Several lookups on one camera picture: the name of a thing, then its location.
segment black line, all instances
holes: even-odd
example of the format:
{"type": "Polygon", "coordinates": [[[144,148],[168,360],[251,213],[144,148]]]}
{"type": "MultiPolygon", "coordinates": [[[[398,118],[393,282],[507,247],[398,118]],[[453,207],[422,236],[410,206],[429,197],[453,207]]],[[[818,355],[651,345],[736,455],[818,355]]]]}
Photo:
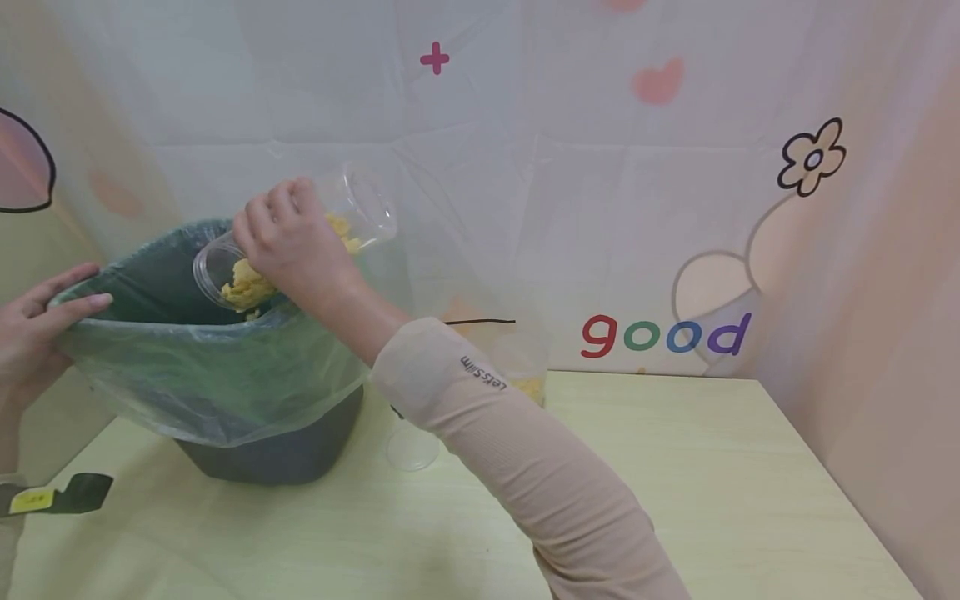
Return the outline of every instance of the black line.
{"type": "Polygon", "coordinates": [[[516,319],[467,319],[466,321],[446,321],[448,325],[470,325],[475,323],[500,323],[504,325],[512,325],[516,323],[516,319]]]}
{"type": "Polygon", "coordinates": [[[27,130],[27,133],[34,137],[36,143],[40,147],[40,150],[43,152],[44,158],[47,159],[47,166],[50,169],[50,177],[47,180],[47,202],[38,206],[30,206],[27,208],[0,208],[0,212],[7,214],[24,214],[49,208],[50,204],[54,202],[54,183],[57,182],[57,163],[54,161],[54,156],[50,153],[50,149],[47,148],[47,143],[43,141],[43,138],[40,137],[39,132],[37,132],[37,130],[35,130],[30,123],[27,123],[23,118],[13,114],[5,108],[0,108],[0,114],[11,118],[13,121],[16,121],[25,130],[27,130]]]}

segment tabletop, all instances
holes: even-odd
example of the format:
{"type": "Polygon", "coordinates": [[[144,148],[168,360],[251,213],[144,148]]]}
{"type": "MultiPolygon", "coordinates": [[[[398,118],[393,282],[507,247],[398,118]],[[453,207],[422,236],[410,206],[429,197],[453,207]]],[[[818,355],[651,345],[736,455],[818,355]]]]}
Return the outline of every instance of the tabletop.
{"type": "MultiPolygon", "coordinates": [[[[552,372],[546,406],[635,491],[694,598],[919,600],[757,382],[552,372]]],[[[326,477],[259,488],[115,420],[54,482],[115,476],[103,509],[29,517],[12,598],[549,598],[529,541],[455,457],[390,466],[395,426],[369,395],[326,477]]]]}

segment letter d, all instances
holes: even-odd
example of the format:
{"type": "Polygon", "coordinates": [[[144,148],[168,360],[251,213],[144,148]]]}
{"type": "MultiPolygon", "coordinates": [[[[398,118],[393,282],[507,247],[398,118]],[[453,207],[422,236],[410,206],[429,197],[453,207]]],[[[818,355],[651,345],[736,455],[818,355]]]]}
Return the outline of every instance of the letter d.
{"type": "Polygon", "coordinates": [[[743,344],[743,338],[747,335],[747,326],[750,325],[750,319],[752,319],[753,316],[754,313],[747,313],[743,316],[743,320],[740,321],[739,325],[717,327],[716,331],[710,334],[710,338],[707,340],[707,347],[717,354],[731,354],[733,356],[739,354],[740,346],[743,344]],[[726,333],[733,334],[733,342],[729,346],[720,344],[720,336],[726,333]]]}

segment gray trash can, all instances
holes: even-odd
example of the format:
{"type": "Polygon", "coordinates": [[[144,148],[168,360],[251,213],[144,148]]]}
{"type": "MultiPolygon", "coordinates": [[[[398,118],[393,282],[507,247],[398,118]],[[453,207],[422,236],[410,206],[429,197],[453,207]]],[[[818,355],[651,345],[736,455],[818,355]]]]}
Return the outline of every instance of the gray trash can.
{"type": "Polygon", "coordinates": [[[59,345],[117,414],[175,438],[207,474],[312,481],[346,443],[368,370],[283,296],[248,323],[203,295],[193,257],[229,225],[170,231],[58,295],[54,304],[114,296],[59,345]]]}

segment pink plus sign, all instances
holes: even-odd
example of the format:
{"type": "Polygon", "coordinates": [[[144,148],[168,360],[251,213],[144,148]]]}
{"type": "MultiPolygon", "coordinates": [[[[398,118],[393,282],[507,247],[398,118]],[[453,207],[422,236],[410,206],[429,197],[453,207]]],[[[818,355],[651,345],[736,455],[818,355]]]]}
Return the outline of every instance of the pink plus sign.
{"type": "Polygon", "coordinates": [[[440,42],[433,42],[433,52],[430,54],[424,54],[420,57],[420,64],[432,64],[433,65],[433,74],[440,75],[440,70],[443,68],[443,65],[450,62],[449,54],[442,54],[440,52],[440,42]]]}

